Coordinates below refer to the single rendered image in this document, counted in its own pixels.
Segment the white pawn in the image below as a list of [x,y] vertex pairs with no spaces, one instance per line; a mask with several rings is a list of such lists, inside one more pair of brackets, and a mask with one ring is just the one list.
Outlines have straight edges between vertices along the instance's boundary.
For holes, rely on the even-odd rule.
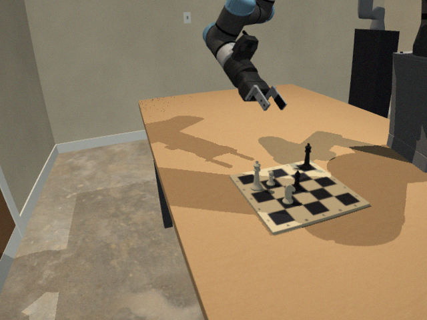
[[269,180],[267,181],[267,183],[266,183],[266,185],[268,185],[268,186],[274,186],[275,185],[275,182],[273,181],[273,176],[274,176],[274,172],[273,171],[270,171],[269,172]]

